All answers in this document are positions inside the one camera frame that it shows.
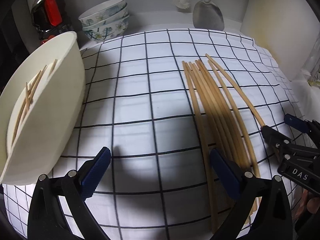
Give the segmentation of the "right human hand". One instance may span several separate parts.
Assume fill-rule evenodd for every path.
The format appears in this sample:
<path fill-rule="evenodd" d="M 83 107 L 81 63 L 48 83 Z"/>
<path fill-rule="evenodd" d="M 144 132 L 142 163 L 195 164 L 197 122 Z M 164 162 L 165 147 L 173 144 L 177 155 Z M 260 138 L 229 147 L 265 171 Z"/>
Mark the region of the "right human hand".
<path fill-rule="evenodd" d="M 319 206 L 319 197 L 312 197 L 308 190 L 304 189 L 299 210 L 303 212 L 305 209 L 307 209 L 311 214 L 316 214 L 319 210 Z"/>

